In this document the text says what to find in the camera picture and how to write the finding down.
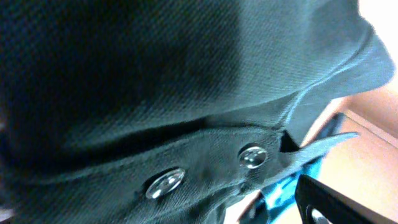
black plastic object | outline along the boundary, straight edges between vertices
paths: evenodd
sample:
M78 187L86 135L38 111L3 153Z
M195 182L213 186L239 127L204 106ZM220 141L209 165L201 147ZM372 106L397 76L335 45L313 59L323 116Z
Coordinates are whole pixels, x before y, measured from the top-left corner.
M298 178L295 199L304 224L318 223L312 215L314 209L333 224L397 224L307 175Z

dark green polo shirt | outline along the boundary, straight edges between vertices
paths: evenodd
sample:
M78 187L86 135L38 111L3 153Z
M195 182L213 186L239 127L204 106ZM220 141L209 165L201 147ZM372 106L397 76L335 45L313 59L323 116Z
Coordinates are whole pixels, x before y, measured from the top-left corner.
M281 152L284 131L300 142L330 100L394 69L356 1L6 0L0 11L14 223L221 223L354 136ZM239 156L251 145L267 154L255 169ZM173 170L179 184L147 198Z

wooden floor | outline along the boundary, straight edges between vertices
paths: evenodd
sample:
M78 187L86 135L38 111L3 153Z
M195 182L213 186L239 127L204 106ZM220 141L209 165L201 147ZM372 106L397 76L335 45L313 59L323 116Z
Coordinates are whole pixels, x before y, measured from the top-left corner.
M357 131L361 136L332 149L322 165L320 182L398 222L396 139L386 140L371 124L359 123L345 121L342 132ZM290 209L277 223L301 223L299 211Z

shirt button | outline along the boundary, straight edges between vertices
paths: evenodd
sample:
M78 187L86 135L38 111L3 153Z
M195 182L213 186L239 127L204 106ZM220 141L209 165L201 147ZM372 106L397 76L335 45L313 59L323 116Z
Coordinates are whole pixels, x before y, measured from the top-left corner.
M153 199L171 192L181 184L184 175L185 170L181 168L167 172L153 181L146 192L146 197Z
M259 146L252 146L243 150L238 157L240 165L248 169L255 169L263 165L267 158L267 151Z

white button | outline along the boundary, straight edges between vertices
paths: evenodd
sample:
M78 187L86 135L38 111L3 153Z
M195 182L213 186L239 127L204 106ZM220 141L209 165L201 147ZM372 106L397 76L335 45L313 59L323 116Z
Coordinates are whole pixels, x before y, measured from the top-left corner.
M249 169L255 169L265 163L268 158L268 153L265 149L259 146L252 146L239 155L239 163L241 166Z
M185 170L178 168L162 175L148 187L147 198L158 198L165 195L181 184Z

